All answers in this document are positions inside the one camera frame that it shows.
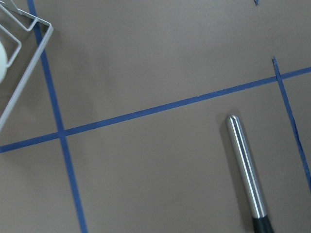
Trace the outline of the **steel muddler black tip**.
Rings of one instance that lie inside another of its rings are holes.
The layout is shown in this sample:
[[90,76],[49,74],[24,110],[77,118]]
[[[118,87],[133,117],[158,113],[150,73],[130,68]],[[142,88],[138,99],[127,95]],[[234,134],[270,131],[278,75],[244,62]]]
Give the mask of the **steel muddler black tip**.
[[248,199],[254,232],[273,233],[274,229],[268,217],[263,192],[241,121],[238,116],[230,115],[226,119],[226,125]]

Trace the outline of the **white upturned cup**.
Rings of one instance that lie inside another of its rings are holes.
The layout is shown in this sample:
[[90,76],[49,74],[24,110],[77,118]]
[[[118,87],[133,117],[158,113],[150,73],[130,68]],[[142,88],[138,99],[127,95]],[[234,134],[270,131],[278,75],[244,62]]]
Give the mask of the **white upturned cup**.
[[4,45],[0,42],[0,83],[4,80],[7,73],[8,58]]

